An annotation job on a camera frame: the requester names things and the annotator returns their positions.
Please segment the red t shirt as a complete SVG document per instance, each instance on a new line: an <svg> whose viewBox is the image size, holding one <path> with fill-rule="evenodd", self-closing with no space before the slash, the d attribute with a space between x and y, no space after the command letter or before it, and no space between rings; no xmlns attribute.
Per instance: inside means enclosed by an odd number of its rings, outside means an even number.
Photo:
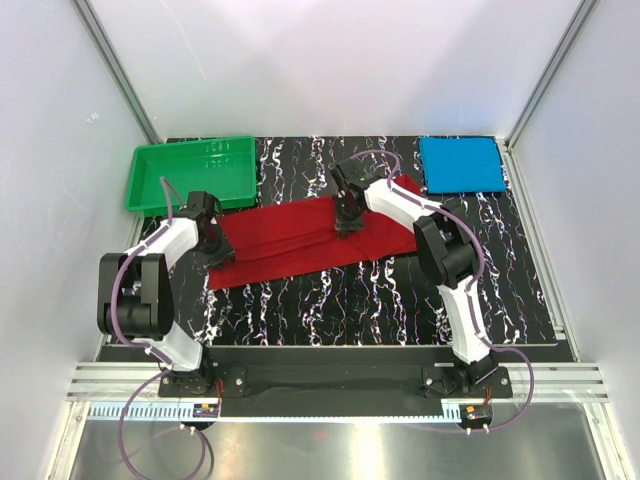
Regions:
<svg viewBox="0 0 640 480"><path fill-rule="evenodd" d="M330 197L226 215L219 223L236 260L211 269L208 287L234 288L416 251L414 234L405 227L378 213L363 219L363 229L340 236Z"/></svg>

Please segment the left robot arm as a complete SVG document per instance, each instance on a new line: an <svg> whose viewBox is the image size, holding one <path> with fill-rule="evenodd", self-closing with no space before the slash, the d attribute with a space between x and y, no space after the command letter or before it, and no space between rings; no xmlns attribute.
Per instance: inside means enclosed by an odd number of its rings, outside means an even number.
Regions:
<svg viewBox="0 0 640 480"><path fill-rule="evenodd" d="M168 370L164 380L180 393L204 396L216 389L211 355L175 320L169 273L194 254L208 269L235 261L235 251L217 216L220 201L192 191L148 238L99 263L97 326L121 344L141 349Z"/></svg>

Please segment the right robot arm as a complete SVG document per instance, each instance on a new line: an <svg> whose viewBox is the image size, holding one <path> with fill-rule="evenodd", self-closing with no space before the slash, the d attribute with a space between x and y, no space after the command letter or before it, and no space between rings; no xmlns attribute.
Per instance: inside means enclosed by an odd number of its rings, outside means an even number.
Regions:
<svg viewBox="0 0 640 480"><path fill-rule="evenodd" d="M367 175L359 160L335 164L336 227L353 232L366 212L385 216L413 234L421 271L442 298L452 333L454 365L444 370L438 395L490 396L498 369L478 299L484 272L482 247L452 209L399 186L391 178Z"/></svg>

